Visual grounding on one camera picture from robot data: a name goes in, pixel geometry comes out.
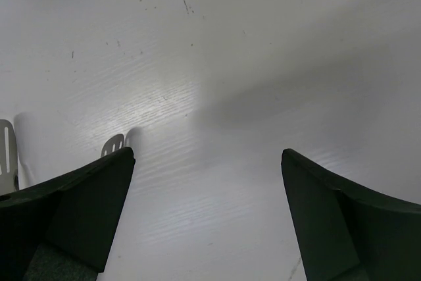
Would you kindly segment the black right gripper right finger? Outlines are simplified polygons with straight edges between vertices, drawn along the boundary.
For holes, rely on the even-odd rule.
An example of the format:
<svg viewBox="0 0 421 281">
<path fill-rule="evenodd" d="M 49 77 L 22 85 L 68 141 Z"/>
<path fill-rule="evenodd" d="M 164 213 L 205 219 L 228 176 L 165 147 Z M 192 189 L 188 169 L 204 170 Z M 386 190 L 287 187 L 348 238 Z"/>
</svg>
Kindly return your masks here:
<svg viewBox="0 0 421 281">
<path fill-rule="evenodd" d="M 307 280 L 419 280 L 420 205 L 364 187 L 302 154 L 282 178 Z"/>
</svg>

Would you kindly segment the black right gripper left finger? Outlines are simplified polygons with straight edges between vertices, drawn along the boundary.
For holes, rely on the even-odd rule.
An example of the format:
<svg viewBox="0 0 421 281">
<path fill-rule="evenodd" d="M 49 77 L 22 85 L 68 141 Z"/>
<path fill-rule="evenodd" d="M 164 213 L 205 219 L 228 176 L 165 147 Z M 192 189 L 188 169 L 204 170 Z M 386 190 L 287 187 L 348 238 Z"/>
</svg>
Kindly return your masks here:
<svg viewBox="0 0 421 281">
<path fill-rule="evenodd" d="M 136 160 L 123 147 L 1 195 L 2 280 L 96 280 L 104 272 Z"/>
</svg>

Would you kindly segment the stainless steel tongs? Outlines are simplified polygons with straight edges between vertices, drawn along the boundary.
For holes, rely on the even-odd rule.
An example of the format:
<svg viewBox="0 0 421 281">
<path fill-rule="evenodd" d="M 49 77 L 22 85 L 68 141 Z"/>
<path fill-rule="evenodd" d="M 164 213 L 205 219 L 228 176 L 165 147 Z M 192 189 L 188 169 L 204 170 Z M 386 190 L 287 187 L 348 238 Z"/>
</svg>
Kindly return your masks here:
<svg viewBox="0 0 421 281">
<path fill-rule="evenodd" d="M 117 134 L 103 146 L 101 157 L 124 147 L 124 135 Z M 11 122 L 1 119 L 1 195 L 19 190 L 18 148 Z"/>
</svg>

